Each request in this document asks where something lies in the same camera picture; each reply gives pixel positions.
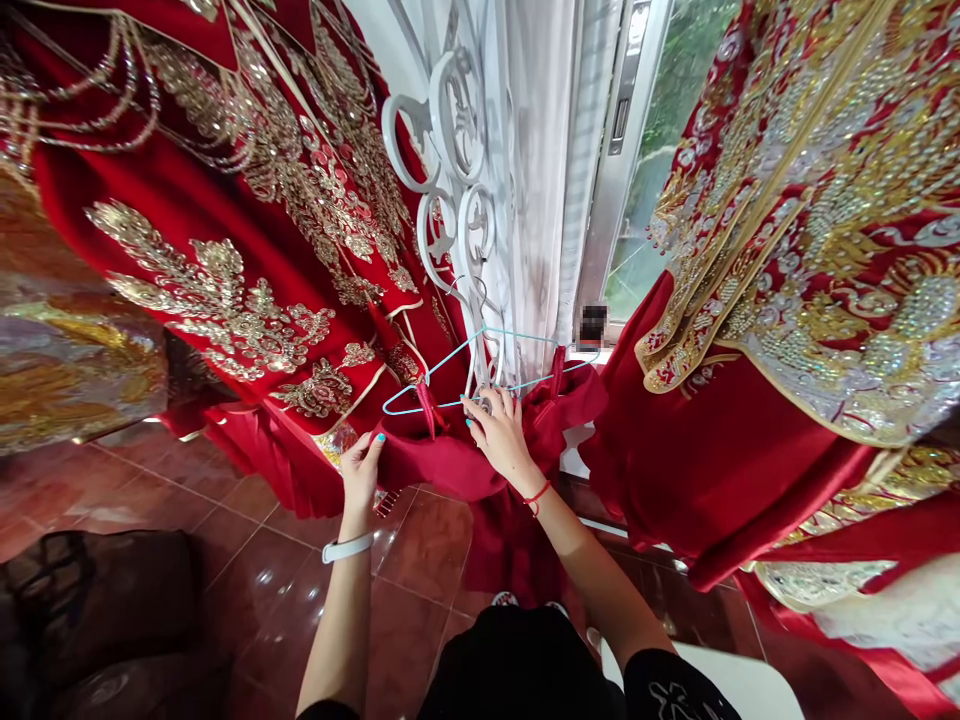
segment sleeve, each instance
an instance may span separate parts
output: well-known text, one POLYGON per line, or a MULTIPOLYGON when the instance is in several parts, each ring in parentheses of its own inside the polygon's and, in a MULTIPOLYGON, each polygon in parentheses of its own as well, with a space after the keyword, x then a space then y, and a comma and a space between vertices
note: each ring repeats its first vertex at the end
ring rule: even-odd
POLYGON ((360 720, 360 716, 336 700, 321 700, 300 713, 297 720, 360 720))
POLYGON ((666 650, 641 650, 630 658, 623 689, 631 720, 740 720, 716 685, 666 650))

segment blue wire hanger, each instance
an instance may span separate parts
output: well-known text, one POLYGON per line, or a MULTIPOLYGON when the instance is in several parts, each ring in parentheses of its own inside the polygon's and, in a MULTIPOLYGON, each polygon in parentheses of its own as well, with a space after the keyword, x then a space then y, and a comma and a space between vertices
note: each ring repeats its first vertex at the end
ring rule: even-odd
MULTIPOLYGON (((504 335, 504 336, 506 336, 506 335, 511 335, 511 336, 513 336, 513 337, 524 338, 524 339, 526 339, 526 340, 537 340, 537 341, 539 341, 539 342, 548 342, 548 343, 550 343, 551 345, 553 345, 554 347, 560 345, 560 343, 558 343, 556 340, 552 340, 552 339, 550 339, 550 338, 539 337, 539 336, 537 336, 537 335, 524 335, 523 333, 513 332, 512 330, 504 330, 503 328, 492 328, 492 327, 489 327, 488 325, 484 325, 482 328, 480 328, 479 330, 477 330, 473 335, 471 335, 469 338, 467 338, 467 340, 466 340, 465 342, 463 342, 459 347, 457 347, 452 353, 450 353, 449 355, 447 355, 443 360, 441 360, 441 361, 438 362, 436 365, 434 365, 432 368, 430 368, 429 370, 427 370, 426 375, 424 375, 423 382, 425 382, 425 383, 427 383, 427 385, 429 385, 429 384, 430 384, 430 376, 431 376, 434 372, 436 372, 441 366, 443 366, 443 365, 446 364, 449 360, 451 360, 454 355, 456 355, 458 352, 460 352, 460 351, 463 350, 465 347, 467 347, 468 345, 470 345, 470 343, 472 343, 474 340, 476 340, 477 337, 483 335, 483 333, 485 333, 485 332, 496 332, 496 333, 500 333, 501 335, 504 335)), ((563 372, 569 372, 570 370, 576 370, 577 368, 582 368, 584 365, 590 365, 591 363, 596 362, 596 361, 597 361, 597 358, 599 358, 599 357, 600 357, 600 348, 598 347, 596 354, 595 354, 592 358, 590 358, 589 360, 586 360, 586 361, 580 363, 579 365, 574 365, 573 367, 565 368, 563 372)), ((525 383, 521 383, 521 384, 519 384, 519 385, 514 385, 513 387, 507 388, 507 389, 508 389, 508 390, 520 390, 521 388, 529 387, 530 385, 536 385, 538 382, 543 382, 544 380, 547 380, 547 379, 549 379, 549 378, 551 378, 551 377, 553 377, 553 373, 551 373, 551 374, 549 374, 549 375, 544 375, 543 377, 539 377, 539 378, 537 378, 536 380, 531 380, 530 382, 525 382, 525 383)), ((389 400, 387 400, 387 401, 383 404, 383 408, 382 408, 382 409, 383 409, 383 412, 386 413, 387 415, 410 415, 410 414, 412 414, 412 413, 423 412, 423 408, 419 408, 419 407, 418 407, 418 408, 415 408, 415 409, 413 409, 413 410, 399 410, 399 411, 390 410, 390 409, 387 407, 387 406, 390 405, 394 400, 397 400, 401 395, 403 395, 404 393, 412 392, 412 391, 415 390, 415 388, 416 388, 415 385, 408 385, 408 386, 405 387, 403 390, 401 390, 401 391, 398 392, 396 395, 394 395, 392 398, 390 398, 389 400)), ((476 397, 473 398, 473 400, 474 400, 474 401, 480 400, 480 396, 477 395, 476 397)), ((460 404, 460 401, 457 400, 456 402, 444 403, 443 405, 438 405, 437 407, 454 407, 454 406, 459 405, 459 404, 460 404)))

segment red string bracelet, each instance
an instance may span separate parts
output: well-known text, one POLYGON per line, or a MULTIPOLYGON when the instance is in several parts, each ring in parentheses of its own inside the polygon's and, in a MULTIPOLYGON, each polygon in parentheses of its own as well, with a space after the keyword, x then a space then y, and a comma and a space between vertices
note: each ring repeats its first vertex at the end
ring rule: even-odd
POLYGON ((530 498, 529 500, 527 500, 527 498, 523 498, 523 504, 524 504, 524 505, 533 505, 534 503, 537 503, 537 509, 536 509, 536 510, 534 510, 532 507, 530 508, 530 510, 533 512, 533 516, 534 516, 534 517, 537 517, 537 515, 540 514, 540 503, 538 503, 537 501, 538 501, 540 498, 542 498, 542 497, 544 496, 544 493, 546 493, 547 490, 549 490, 549 489, 550 489, 550 481, 547 480, 547 482, 546 482, 546 483, 544 484, 544 486, 543 486, 543 489, 542 489, 540 492, 538 492, 536 495, 534 495, 534 496, 533 496, 532 498, 530 498))

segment hand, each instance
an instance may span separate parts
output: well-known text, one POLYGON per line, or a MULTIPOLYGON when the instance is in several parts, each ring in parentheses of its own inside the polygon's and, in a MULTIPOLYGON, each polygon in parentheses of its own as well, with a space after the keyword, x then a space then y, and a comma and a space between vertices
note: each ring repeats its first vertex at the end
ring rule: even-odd
POLYGON ((343 473, 343 514, 366 517, 373 505, 377 489, 377 461, 386 437, 381 433, 370 441, 372 433, 364 433, 353 447, 340 456, 343 473))
POLYGON ((460 399, 473 416, 472 422, 467 420, 470 434, 493 469, 503 475, 523 497, 533 497, 540 491, 544 480, 523 439, 523 409, 520 401, 514 401, 503 388, 484 388, 480 396, 490 402, 489 415, 470 398, 460 399))

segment black garment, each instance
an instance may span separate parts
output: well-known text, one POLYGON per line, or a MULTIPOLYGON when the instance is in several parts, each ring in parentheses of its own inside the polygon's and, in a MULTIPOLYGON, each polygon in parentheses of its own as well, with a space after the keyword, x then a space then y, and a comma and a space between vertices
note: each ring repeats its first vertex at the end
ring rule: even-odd
MULTIPOLYGON (((618 703, 560 611, 491 607, 447 643, 417 717, 740 720, 713 683, 664 650, 634 655, 623 685, 625 715, 622 696, 618 703)), ((357 715, 327 700, 298 720, 357 720, 357 715)))

